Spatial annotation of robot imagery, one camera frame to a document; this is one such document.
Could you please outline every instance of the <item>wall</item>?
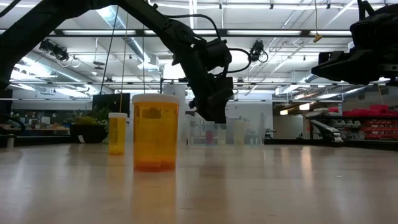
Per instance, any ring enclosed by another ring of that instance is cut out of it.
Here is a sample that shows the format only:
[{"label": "wall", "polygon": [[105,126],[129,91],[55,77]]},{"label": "wall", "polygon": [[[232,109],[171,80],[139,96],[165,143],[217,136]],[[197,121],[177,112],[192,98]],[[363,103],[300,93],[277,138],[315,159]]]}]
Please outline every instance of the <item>wall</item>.
[{"label": "wall", "polygon": [[258,131],[260,127],[261,113],[266,116],[266,128],[273,129],[272,103],[264,102],[228,102],[225,108],[227,118],[242,117],[251,123],[251,128]]},{"label": "wall", "polygon": [[14,110],[91,110],[92,102],[87,101],[14,101]]},{"label": "wall", "polygon": [[[398,87],[389,87],[389,94],[382,95],[383,103],[385,105],[394,106],[398,105]],[[359,100],[358,94],[352,94],[351,96],[345,98],[343,103],[343,111],[352,110],[355,108],[369,108],[370,105],[380,105],[381,99],[378,91],[366,91],[365,99]]]},{"label": "wall", "polygon": [[303,116],[274,116],[274,139],[295,139],[303,131]]},{"label": "wall", "polygon": [[[69,99],[60,93],[54,95],[35,94],[34,91],[29,90],[14,90],[13,98],[17,99],[32,99],[32,98],[47,98],[47,99]],[[89,101],[14,101],[12,109],[15,110],[91,110],[92,102]]]}]

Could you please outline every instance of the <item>fluorescent light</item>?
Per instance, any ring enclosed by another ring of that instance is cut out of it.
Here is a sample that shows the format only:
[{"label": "fluorescent light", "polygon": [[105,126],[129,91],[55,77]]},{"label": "fluorescent light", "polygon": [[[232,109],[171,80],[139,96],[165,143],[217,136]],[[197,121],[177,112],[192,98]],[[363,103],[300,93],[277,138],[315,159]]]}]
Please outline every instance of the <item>fluorescent light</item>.
[{"label": "fluorescent light", "polygon": [[[189,0],[189,14],[190,15],[193,14],[193,0]],[[193,17],[189,17],[189,23],[191,29],[193,29],[194,28]]]},{"label": "fluorescent light", "polygon": [[57,88],[56,89],[57,92],[67,95],[67,96],[72,96],[72,97],[87,97],[87,95],[85,95],[84,93],[80,93],[78,91],[75,90],[69,90],[66,88]]},{"label": "fluorescent light", "polygon": [[[7,6],[9,6],[9,3],[0,3],[0,6],[5,6],[5,7],[7,7]],[[26,8],[33,8],[33,7],[35,7],[36,5],[34,5],[34,4],[16,4],[15,5],[15,7],[26,7]]]},{"label": "fluorescent light", "polygon": [[39,63],[33,63],[32,65],[29,64],[29,66],[15,64],[15,67],[18,68],[20,72],[26,71],[32,75],[35,75],[32,77],[36,77],[36,78],[55,77],[55,75],[51,75],[50,71]]},{"label": "fluorescent light", "polygon": [[154,35],[155,32],[152,31],[152,30],[144,30],[144,34],[145,34],[145,35]]},{"label": "fluorescent light", "polygon": [[33,77],[31,77],[30,75],[23,74],[21,72],[17,72],[15,70],[13,70],[11,72],[11,78],[14,80],[27,80],[27,79],[31,79]]},{"label": "fluorescent light", "polygon": [[[216,31],[215,30],[193,30],[194,33],[198,35],[215,35]],[[153,30],[144,30],[145,35],[156,35],[156,33]]]},{"label": "fluorescent light", "polygon": [[165,65],[167,63],[172,63],[172,62],[173,62],[173,59],[160,59],[159,60],[159,64],[161,64],[161,65]]},{"label": "fluorescent light", "polygon": [[379,79],[379,82],[388,82],[388,81],[390,81],[390,78],[381,77],[381,78]]},{"label": "fluorescent light", "polygon": [[[63,30],[65,35],[125,35],[126,30]],[[127,35],[136,34],[135,30],[127,30]]]},{"label": "fluorescent light", "polygon": [[344,94],[355,93],[355,92],[357,92],[359,90],[362,90],[363,88],[365,88],[365,87],[355,88],[355,89],[352,89],[352,90],[349,90],[349,91],[345,92]]},{"label": "fluorescent light", "polygon": [[329,93],[329,94],[324,94],[322,96],[318,96],[318,98],[319,99],[327,99],[327,98],[331,98],[331,97],[334,97],[334,96],[337,96],[337,95],[338,95],[338,93]]},{"label": "fluorescent light", "polygon": [[159,67],[157,65],[153,65],[151,63],[141,63],[137,66],[140,70],[146,69],[150,72],[159,71]]},{"label": "fluorescent light", "polygon": [[19,100],[15,98],[0,98],[0,101]]},{"label": "fluorescent light", "polygon": [[178,79],[184,77],[185,73],[180,64],[173,66],[171,63],[167,63],[164,65],[163,78]]},{"label": "fluorescent light", "polygon": [[18,84],[18,85],[10,84],[10,86],[13,86],[13,87],[16,87],[16,88],[21,88],[21,89],[24,89],[24,90],[35,91],[34,88],[32,88],[32,87],[30,87],[28,85],[25,85],[25,84]]},{"label": "fluorescent light", "polygon": [[289,87],[287,87],[287,88],[282,92],[282,94],[290,93],[291,91],[297,89],[298,87],[300,87],[300,86],[299,86],[299,85],[290,85]]},{"label": "fluorescent light", "polygon": [[300,30],[228,30],[228,35],[300,35]]},{"label": "fluorescent light", "polygon": [[306,103],[304,105],[299,106],[300,110],[310,110],[310,104]]},{"label": "fluorescent light", "polygon": [[21,99],[21,100],[29,100],[29,101],[42,101],[44,98],[30,98],[30,99]]},{"label": "fluorescent light", "polygon": [[215,30],[193,30],[193,32],[198,35],[216,34]]},{"label": "fluorescent light", "polygon": [[283,110],[283,111],[280,111],[280,112],[279,112],[280,115],[288,115],[288,113],[289,113],[289,112],[288,112],[287,110]]},{"label": "fluorescent light", "polygon": [[[310,35],[315,35],[316,31],[310,31]],[[318,30],[318,34],[320,35],[346,35],[351,37],[351,31],[349,30]]]},{"label": "fluorescent light", "polygon": [[295,96],[295,100],[299,100],[299,99],[301,99],[301,98],[304,98],[305,97],[305,95],[304,94],[300,94],[300,95],[298,95],[298,96]]}]

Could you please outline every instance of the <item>ceiling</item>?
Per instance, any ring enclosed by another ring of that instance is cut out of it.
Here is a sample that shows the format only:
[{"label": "ceiling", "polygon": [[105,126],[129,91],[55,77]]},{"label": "ceiling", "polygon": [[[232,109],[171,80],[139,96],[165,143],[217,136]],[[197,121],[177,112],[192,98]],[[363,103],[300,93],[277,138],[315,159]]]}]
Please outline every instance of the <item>ceiling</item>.
[{"label": "ceiling", "polygon": [[[158,10],[166,15],[189,14],[190,4],[195,0],[151,0],[150,3],[157,3]],[[38,0],[22,0],[18,7],[0,20],[0,29],[7,29],[25,13],[31,10],[30,5],[37,4]],[[199,14],[211,17],[218,28],[223,29],[310,29],[315,28],[314,1],[311,0],[274,0],[274,8],[269,9],[270,1],[260,0],[222,0],[223,9],[219,9],[219,0],[197,0],[197,6],[192,6],[192,10]],[[373,6],[380,7],[384,4],[383,0],[370,0]],[[4,3],[10,1],[0,0],[0,10],[5,8]],[[327,1],[318,0],[317,26],[319,29],[338,29],[348,30],[349,26],[358,20],[356,1],[350,0],[330,0],[331,8],[325,9]],[[119,10],[119,17],[127,23],[127,13]],[[194,29],[212,29],[212,25],[202,19],[194,18],[193,24],[190,19],[179,19]],[[128,29],[145,29],[144,25],[137,19],[129,16]],[[66,20],[58,29],[110,29],[109,25],[97,11],[88,11],[83,15]],[[83,75],[93,81],[101,81],[103,70],[95,70],[93,61],[106,62],[106,53],[111,42],[110,37],[100,37],[98,39],[98,55],[95,54],[95,37],[49,37],[49,39],[68,49],[71,55],[80,60],[77,68],[69,65],[67,69]],[[160,64],[170,63],[171,55],[167,47],[158,37],[135,37],[137,43],[149,54],[158,56]],[[303,77],[302,74],[310,75],[310,69],[317,64],[319,52],[333,50],[348,50],[351,38],[323,38],[317,43],[313,43],[313,38],[286,38],[286,37],[225,37],[230,48],[242,48],[249,50],[255,40],[262,40],[267,46],[266,52],[269,54],[267,63],[252,64],[245,71],[231,74],[235,80],[244,78],[250,82],[294,82]],[[126,56],[124,53],[125,42],[120,37],[113,39],[108,60],[107,77],[112,77],[114,81],[121,81],[123,74],[123,61],[125,59],[124,76],[125,81],[140,82],[144,76],[147,82],[160,80],[159,72],[145,73],[138,69],[141,64],[132,50],[127,47]],[[43,53],[36,46],[33,52],[42,55]],[[50,55],[45,58],[56,62]],[[239,52],[233,52],[233,62],[230,70],[239,69],[247,64],[246,56]],[[127,88],[141,88],[140,86],[125,86]],[[156,89],[158,86],[147,86]],[[110,86],[111,89],[118,89],[120,86]],[[275,89],[276,86],[259,86],[258,89]]]}]

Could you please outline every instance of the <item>shelf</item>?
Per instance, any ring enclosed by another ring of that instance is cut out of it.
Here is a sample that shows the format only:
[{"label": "shelf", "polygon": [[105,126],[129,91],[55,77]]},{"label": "shelf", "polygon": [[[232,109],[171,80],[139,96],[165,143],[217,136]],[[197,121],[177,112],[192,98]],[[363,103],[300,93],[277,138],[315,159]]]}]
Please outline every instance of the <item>shelf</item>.
[{"label": "shelf", "polygon": [[317,115],[307,117],[306,119],[353,119],[353,120],[369,120],[369,119],[384,119],[384,120],[395,120],[398,116],[327,116],[327,115]]}]

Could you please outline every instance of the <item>table surface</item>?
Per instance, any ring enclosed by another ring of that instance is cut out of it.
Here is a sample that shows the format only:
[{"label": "table surface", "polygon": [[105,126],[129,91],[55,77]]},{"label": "table surface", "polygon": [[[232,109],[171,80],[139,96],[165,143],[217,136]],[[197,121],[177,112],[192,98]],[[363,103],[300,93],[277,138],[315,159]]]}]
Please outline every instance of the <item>table surface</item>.
[{"label": "table surface", "polygon": [[397,223],[398,154],[313,146],[182,147],[177,170],[132,150],[0,151],[1,223]]}]

